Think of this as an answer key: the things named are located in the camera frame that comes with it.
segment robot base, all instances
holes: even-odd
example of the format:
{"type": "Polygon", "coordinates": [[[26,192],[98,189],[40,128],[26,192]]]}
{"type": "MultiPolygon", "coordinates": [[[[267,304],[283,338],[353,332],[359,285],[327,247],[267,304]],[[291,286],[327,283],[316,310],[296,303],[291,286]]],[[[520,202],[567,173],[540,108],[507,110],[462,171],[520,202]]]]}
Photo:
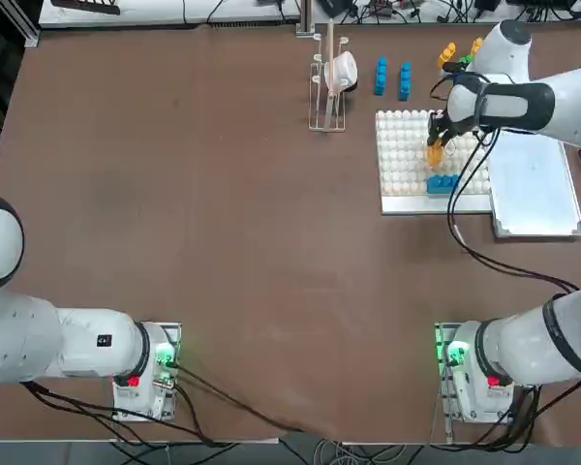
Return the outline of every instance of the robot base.
{"type": "Polygon", "coordinates": [[[456,330],[445,349],[447,371],[452,376],[461,420],[495,423],[512,404],[514,383],[499,386],[480,369],[475,352],[479,326],[479,322],[466,322],[456,330]]]}
{"type": "MultiPolygon", "coordinates": [[[[181,342],[180,323],[143,323],[150,339],[150,353],[144,372],[128,380],[126,386],[112,382],[114,407],[137,412],[154,419],[174,418],[174,382],[176,370],[166,367],[176,362],[181,342]]],[[[148,421],[124,413],[115,413],[121,421],[148,421]]]]}

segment black cable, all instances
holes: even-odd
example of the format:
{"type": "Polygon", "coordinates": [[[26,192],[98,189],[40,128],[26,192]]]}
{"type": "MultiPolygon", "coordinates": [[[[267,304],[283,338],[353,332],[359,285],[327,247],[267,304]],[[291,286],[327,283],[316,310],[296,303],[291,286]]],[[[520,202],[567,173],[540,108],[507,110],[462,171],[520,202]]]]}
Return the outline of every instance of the black cable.
{"type": "Polygon", "coordinates": [[[234,448],[240,446],[239,444],[235,443],[235,444],[231,444],[230,446],[228,446],[225,449],[222,450],[218,450],[215,453],[212,453],[211,455],[209,455],[208,457],[203,458],[202,460],[197,460],[196,462],[192,462],[190,465],[202,465],[203,463],[206,462],[210,462],[211,460],[213,460],[215,457],[222,455],[223,453],[228,452],[229,450],[233,450],[234,448]]]}
{"type": "Polygon", "coordinates": [[[172,367],[178,369],[179,371],[182,371],[186,375],[191,376],[195,380],[198,380],[200,383],[202,383],[203,385],[205,385],[209,389],[213,390],[217,394],[219,394],[222,397],[224,397],[224,399],[228,400],[230,403],[232,403],[232,404],[236,405],[237,407],[245,410],[246,412],[248,412],[248,413],[252,414],[253,416],[261,419],[262,421],[264,421],[266,423],[269,423],[272,426],[275,426],[276,428],[283,429],[285,431],[303,432],[303,430],[301,430],[301,429],[294,428],[292,426],[288,426],[286,424],[281,423],[280,421],[277,421],[277,420],[275,420],[273,418],[268,417],[265,414],[262,414],[258,410],[250,407],[249,405],[245,404],[244,402],[241,402],[240,400],[235,399],[234,397],[230,396],[229,394],[227,394],[226,392],[222,391],[218,387],[215,387],[214,385],[212,385],[208,381],[204,380],[201,376],[199,376],[196,373],[188,370],[187,368],[179,365],[178,363],[174,363],[172,365],[172,367]]]}
{"type": "Polygon", "coordinates": [[[526,11],[527,11],[527,4],[524,4],[523,10],[521,10],[521,13],[519,13],[519,16],[517,16],[514,20],[518,21],[521,18],[521,16],[525,14],[526,11]]]}
{"type": "Polygon", "coordinates": [[[340,21],[340,24],[341,25],[344,24],[345,23],[345,20],[347,19],[347,17],[349,17],[349,15],[351,14],[351,12],[352,11],[356,11],[356,9],[357,9],[357,0],[353,0],[351,6],[347,8],[347,12],[346,12],[345,16],[342,18],[342,21],[340,21]]]}
{"type": "Polygon", "coordinates": [[[176,429],[178,431],[183,431],[183,432],[192,434],[194,436],[198,436],[197,431],[194,431],[193,429],[186,428],[184,426],[179,426],[179,425],[176,425],[173,423],[169,423],[167,421],[163,421],[162,419],[157,419],[157,418],[154,418],[154,417],[151,417],[148,415],[141,414],[139,412],[133,412],[133,411],[127,410],[127,409],[120,409],[117,407],[106,407],[103,405],[96,405],[96,404],[91,404],[88,402],[83,402],[81,400],[74,399],[72,397],[68,397],[65,395],[60,395],[60,394],[57,394],[55,392],[52,392],[48,388],[43,387],[35,382],[27,382],[27,383],[22,383],[22,384],[26,388],[28,388],[29,390],[30,390],[30,388],[32,388],[35,392],[39,393],[40,395],[44,395],[46,397],[51,397],[51,398],[56,399],[56,400],[61,400],[63,402],[67,402],[67,403],[72,404],[72,405],[77,404],[79,407],[84,407],[84,408],[88,408],[88,409],[92,409],[92,410],[99,410],[102,412],[113,412],[113,413],[117,412],[117,413],[132,415],[134,417],[138,417],[141,419],[148,419],[154,423],[161,424],[161,425],[166,426],[166,427],[171,428],[171,429],[176,429]]]}
{"type": "Polygon", "coordinates": [[[497,143],[497,140],[499,138],[500,132],[501,131],[499,129],[495,132],[495,135],[494,135],[494,137],[493,137],[493,139],[491,141],[490,147],[487,149],[485,155],[482,157],[482,159],[480,160],[480,162],[474,168],[474,170],[469,175],[469,177],[467,178],[467,180],[463,183],[463,186],[460,189],[458,189],[459,184],[460,184],[461,179],[462,179],[462,176],[463,176],[463,173],[467,170],[467,167],[469,166],[469,164],[471,163],[472,159],[474,158],[475,153],[477,153],[478,148],[481,146],[480,143],[475,147],[474,151],[472,152],[472,155],[469,157],[469,159],[467,160],[467,163],[465,164],[465,166],[461,170],[460,176],[458,177],[458,179],[454,183],[454,187],[452,189],[452,192],[450,193],[449,200],[448,200],[448,203],[447,203],[447,210],[446,210],[446,219],[447,219],[447,225],[448,225],[450,234],[452,235],[452,237],[454,238],[454,240],[465,251],[467,251],[470,254],[470,256],[472,258],[474,258],[477,262],[479,262],[481,264],[484,264],[485,266],[487,266],[487,267],[489,267],[491,269],[494,269],[495,271],[499,271],[500,273],[507,274],[507,275],[510,275],[510,276],[525,277],[525,278],[531,278],[531,279],[546,281],[548,283],[555,284],[560,289],[562,289],[563,291],[565,291],[567,294],[570,294],[572,291],[578,291],[579,288],[577,286],[575,286],[572,283],[569,283],[566,280],[563,280],[563,279],[560,279],[560,278],[556,278],[556,277],[553,277],[553,276],[549,276],[549,275],[546,275],[546,274],[538,273],[536,271],[530,271],[528,269],[525,269],[525,268],[522,268],[522,267],[519,267],[519,266],[514,266],[514,265],[511,265],[511,264],[508,264],[508,263],[499,262],[499,261],[497,261],[495,259],[492,259],[490,257],[487,257],[485,255],[482,255],[479,252],[477,252],[475,249],[471,248],[466,243],[464,243],[461,240],[461,238],[459,238],[459,235],[455,231],[455,229],[456,229],[456,223],[455,223],[455,220],[454,220],[454,215],[455,215],[454,209],[456,207],[456,203],[458,202],[458,199],[460,198],[460,196],[463,193],[463,191],[466,189],[467,185],[471,182],[474,174],[477,172],[477,170],[482,165],[482,163],[484,163],[484,161],[486,161],[486,159],[490,155],[491,151],[495,147],[495,144],[497,143]]]}
{"type": "Polygon", "coordinates": [[[287,22],[287,17],[284,16],[284,12],[282,11],[282,0],[276,0],[275,4],[278,6],[278,10],[280,11],[280,15],[282,16],[282,21],[287,22]]]}
{"type": "Polygon", "coordinates": [[[121,426],[125,429],[127,429],[130,433],[132,433],[132,435],[134,435],[134,437],[138,440],[138,444],[136,445],[143,445],[143,446],[148,446],[151,449],[154,449],[155,446],[147,443],[146,441],[144,441],[138,434],[137,432],[128,424],[125,423],[121,423],[120,421],[118,421],[117,419],[114,419],[112,417],[106,416],[106,415],[101,415],[101,414],[93,414],[92,412],[87,412],[84,411],[84,409],[79,408],[79,406],[75,403],[70,403],[71,405],[73,405],[74,407],[77,408],[77,410],[74,409],[70,409],[68,407],[64,407],[62,405],[56,405],[52,402],[49,402],[47,399],[44,399],[41,397],[41,395],[36,392],[34,389],[31,389],[29,387],[27,387],[26,385],[24,385],[24,387],[40,402],[42,402],[43,404],[47,405],[49,408],[54,409],[54,410],[58,410],[61,412],[68,412],[71,414],[76,414],[76,415],[82,415],[85,417],[90,417],[93,420],[95,420],[96,422],[98,422],[101,426],[103,426],[105,429],[107,429],[108,431],[110,431],[112,434],[114,434],[119,440],[121,440],[122,442],[129,444],[129,445],[134,445],[134,443],[128,439],[126,439],[122,434],[120,434],[118,431],[116,431],[114,428],[112,428],[111,426],[105,424],[102,422],[101,419],[105,419],[107,421],[110,421],[118,426],[121,426]]]}
{"type": "Polygon", "coordinates": [[[398,10],[394,10],[392,9],[391,11],[394,15],[398,15],[399,17],[401,17],[403,19],[403,21],[405,21],[405,24],[409,24],[409,22],[407,21],[407,19],[405,18],[405,16],[400,13],[398,10]]]}
{"type": "Polygon", "coordinates": [[[413,8],[412,15],[417,15],[417,22],[421,24],[422,18],[420,17],[420,14],[419,14],[419,8],[415,6],[415,2],[413,0],[410,0],[410,1],[411,1],[411,6],[413,8]]]}
{"type": "Polygon", "coordinates": [[[126,450],[124,450],[123,448],[119,447],[117,444],[110,442],[109,443],[113,448],[115,448],[116,450],[118,450],[120,453],[122,453],[123,455],[125,455],[126,457],[129,458],[129,460],[127,461],[127,463],[130,462],[137,462],[140,465],[150,465],[150,463],[145,462],[144,460],[142,460],[141,458],[139,458],[137,455],[134,455],[130,452],[127,452],[126,450]]]}
{"type": "Polygon", "coordinates": [[[304,465],[310,465],[308,461],[305,458],[303,458],[299,452],[297,452],[295,449],[289,446],[286,441],[284,441],[283,439],[278,439],[278,441],[280,441],[280,444],[284,446],[290,453],[292,453],[295,457],[301,460],[304,465]]]}
{"type": "Polygon", "coordinates": [[[198,416],[196,415],[196,407],[194,406],[194,402],[192,402],[191,397],[188,395],[187,391],[181,387],[180,385],[175,385],[174,389],[179,393],[181,397],[187,403],[190,414],[192,416],[192,422],[194,423],[194,427],[198,433],[198,438],[202,441],[202,443],[207,446],[208,448],[226,448],[229,446],[228,443],[218,443],[213,439],[209,438],[204,432],[202,431],[202,427],[200,426],[200,422],[198,420],[198,416]]]}
{"type": "Polygon", "coordinates": [[[422,444],[419,448],[417,448],[417,450],[413,453],[413,455],[411,457],[409,457],[409,461],[407,462],[407,465],[411,465],[413,463],[413,461],[417,458],[419,453],[422,452],[425,447],[426,446],[422,444]]]}
{"type": "Polygon", "coordinates": [[[224,3],[224,0],[220,0],[219,2],[217,2],[217,5],[213,9],[213,11],[211,11],[211,13],[209,13],[209,16],[206,17],[206,21],[204,22],[205,24],[210,24],[211,17],[213,16],[213,14],[215,12],[217,12],[217,9],[220,8],[220,5],[222,5],[223,3],[224,3]]]}

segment white cup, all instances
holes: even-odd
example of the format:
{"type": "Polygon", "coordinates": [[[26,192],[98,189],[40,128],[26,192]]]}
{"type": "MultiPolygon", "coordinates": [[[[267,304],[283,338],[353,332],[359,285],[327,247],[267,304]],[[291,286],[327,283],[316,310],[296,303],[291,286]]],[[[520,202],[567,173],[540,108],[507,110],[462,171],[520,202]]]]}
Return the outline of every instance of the white cup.
{"type": "Polygon", "coordinates": [[[329,62],[325,63],[325,84],[334,92],[342,92],[357,82],[357,65],[349,51],[340,53],[333,59],[333,86],[329,84],[329,62]]]}

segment equipment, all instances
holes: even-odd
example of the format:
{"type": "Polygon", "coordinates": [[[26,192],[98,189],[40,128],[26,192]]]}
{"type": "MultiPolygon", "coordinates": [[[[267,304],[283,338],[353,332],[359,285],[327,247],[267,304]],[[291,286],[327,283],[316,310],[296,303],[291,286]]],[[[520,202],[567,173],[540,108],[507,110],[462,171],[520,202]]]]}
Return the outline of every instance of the equipment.
{"type": "MultiPolygon", "coordinates": [[[[498,24],[467,71],[440,81],[453,87],[445,111],[431,117],[428,145],[505,128],[581,146],[581,69],[529,82],[531,44],[518,22],[498,24]]],[[[456,330],[446,359],[462,420],[504,420],[515,385],[581,377],[581,291],[565,291],[526,313],[456,330]]]]}
{"type": "MultiPolygon", "coordinates": [[[[0,198],[0,288],[22,255],[21,222],[0,198]]],[[[110,376],[116,406],[168,419],[178,340],[180,325],[137,323],[107,309],[55,308],[0,290],[0,384],[110,376]]]]}

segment metal bracket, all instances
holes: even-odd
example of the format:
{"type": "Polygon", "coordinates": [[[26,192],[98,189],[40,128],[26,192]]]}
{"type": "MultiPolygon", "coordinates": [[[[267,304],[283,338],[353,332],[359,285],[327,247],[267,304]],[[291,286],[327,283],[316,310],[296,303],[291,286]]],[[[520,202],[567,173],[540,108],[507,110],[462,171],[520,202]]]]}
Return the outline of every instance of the metal bracket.
{"type": "Polygon", "coordinates": [[[306,38],[314,36],[316,32],[314,23],[312,22],[312,0],[301,0],[301,8],[299,8],[299,23],[295,29],[295,37],[306,38]]]}
{"type": "Polygon", "coordinates": [[[19,31],[25,47],[36,47],[39,44],[41,31],[15,0],[0,0],[0,10],[19,31]]]}

